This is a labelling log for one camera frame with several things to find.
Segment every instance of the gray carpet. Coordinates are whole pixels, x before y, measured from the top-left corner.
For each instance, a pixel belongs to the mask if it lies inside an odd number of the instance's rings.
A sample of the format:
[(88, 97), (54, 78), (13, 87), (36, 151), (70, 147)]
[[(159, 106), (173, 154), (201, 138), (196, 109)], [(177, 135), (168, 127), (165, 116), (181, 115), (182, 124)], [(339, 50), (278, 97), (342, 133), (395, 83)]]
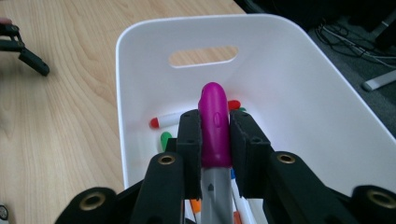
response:
[[(389, 20), (393, 17), (396, 18), (396, 13), (392, 14)], [(359, 26), (348, 24), (347, 18), (344, 17), (340, 18), (338, 22), (344, 25), (349, 31), (371, 41), (375, 40), (380, 31), (379, 27), (371, 33), (368, 33)], [(345, 56), (335, 52), (331, 47), (319, 41), (314, 30), (308, 31), (308, 34), (337, 67), (341, 74), (343, 74), (366, 104), (370, 106), (373, 112), (385, 124), (393, 136), (396, 137), (396, 82), (370, 92), (365, 91), (361, 87), (364, 81), (386, 74), (396, 68), (390, 68), (380, 63), (367, 62), (363, 58)], [(396, 54), (396, 47), (391, 47), (389, 52)]]
[[(253, 0), (236, 0), (235, 1), (242, 9), (247, 13), (267, 13), (263, 7), (256, 5)], [(349, 17), (341, 17), (336, 21), (336, 24), (345, 27), (347, 32), (351, 34), (352, 40), (355, 43), (367, 46), (368, 41), (375, 42), (375, 38), (386, 28), (385, 24), (379, 25), (371, 33), (365, 31), (362, 27), (351, 25), (347, 22)], [(396, 10), (388, 16), (383, 22), (390, 24), (392, 21), (396, 20)], [(390, 131), (393, 137), (396, 138), (396, 82), (390, 83), (382, 88), (375, 91), (367, 92), (362, 87), (361, 84), (371, 78), (381, 76), (396, 68), (387, 67), (384, 64), (377, 63), (374, 60), (369, 60), (368, 57), (359, 56), (346, 56), (332, 49), (331, 46), (324, 44), (319, 40), (315, 29), (310, 29), (308, 32), (309, 36), (314, 40), (314, 42), (319, 46), (323, 53), (332, 61), (332, 63), (337, 67), (337, 69), (343, 74), (350, 85), (356, 90), (356, 92), (361, 96), (363, 101), (373, 110), (373, 112), (378, 116), (378, 118), (384, 123), (386, 128)], [(326, 34), (333, 43), (339, 41), (336, 37)], [(387, 50), (387, 53), (396, 55), (396, 47), (391, 47)]]

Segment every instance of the brass insert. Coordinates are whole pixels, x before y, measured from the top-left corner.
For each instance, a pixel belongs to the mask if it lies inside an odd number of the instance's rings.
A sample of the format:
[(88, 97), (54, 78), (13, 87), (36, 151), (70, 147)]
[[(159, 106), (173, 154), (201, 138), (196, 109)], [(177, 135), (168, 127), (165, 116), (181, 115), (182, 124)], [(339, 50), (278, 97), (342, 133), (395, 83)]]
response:
[(91, 211), (102, 205), (106, 200), (106, 195), (102, 192), (93, 192), (85, 196), (79, 203), (79, 208), (83, 211)]
[(390, 197), (387, 193), (370, 189), (367, 191), (367, 196), (373, 203), (376, 203), (377, 205), (386, 207), (388, 209), (396, 208), (396, 199)]
[(291, 155), (288, 154), (279, 154), (277, 155), (277, 159), (283, 163), (287, 163), (287, 164), (291, 164), (291, 163), (295, 163), (296, 160), (294, 159), (294, 157), (292, 157)]
[(176, 160), (176, 158), (173, 157), (173, 156), (164, 155), (164, 156), (161, 156), (161, 157), (158, 159), (158, 162), (159, 162), (160, 164), (162, 164), (162, 165), (169, 165), (169, 164), (174, 163), (175, 160)]

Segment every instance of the table surface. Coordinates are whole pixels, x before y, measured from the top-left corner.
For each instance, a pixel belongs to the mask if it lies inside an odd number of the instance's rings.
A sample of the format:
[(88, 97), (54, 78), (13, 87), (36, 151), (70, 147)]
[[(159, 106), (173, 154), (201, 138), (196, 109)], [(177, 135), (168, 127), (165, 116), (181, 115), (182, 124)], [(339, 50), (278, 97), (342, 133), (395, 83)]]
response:
[(92, 187), (123, 191), (115, 51), (132, 24), (241, 14), (233, 0), (0, 0), (47, 77), (0, 52), (0, 203), (10, 223), (53, 223)]

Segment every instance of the orange marker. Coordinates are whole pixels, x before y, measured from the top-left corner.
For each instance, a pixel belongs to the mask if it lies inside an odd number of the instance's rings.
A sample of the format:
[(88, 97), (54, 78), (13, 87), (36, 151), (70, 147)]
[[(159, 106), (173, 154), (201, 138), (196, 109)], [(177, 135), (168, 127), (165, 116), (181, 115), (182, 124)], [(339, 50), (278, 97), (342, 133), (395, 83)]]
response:
[(239, 212), (236, 210), (235, 201), (233, 200), (233, 224), (242, 224)]
[(190, 203), (196, 224), (201, 224), (201, 200), (190, 199)]

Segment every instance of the bin handle hole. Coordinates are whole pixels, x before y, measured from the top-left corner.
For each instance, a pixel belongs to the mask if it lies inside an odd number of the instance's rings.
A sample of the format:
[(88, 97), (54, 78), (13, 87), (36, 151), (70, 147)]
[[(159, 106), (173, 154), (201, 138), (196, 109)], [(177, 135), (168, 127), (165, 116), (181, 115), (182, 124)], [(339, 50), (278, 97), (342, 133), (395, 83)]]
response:
[(175, 68), (213, 63), (229, 63), (238, 53), (235, 46), (220, 46), (201, 49), (184, 49), (169, 56), (169, 64)]

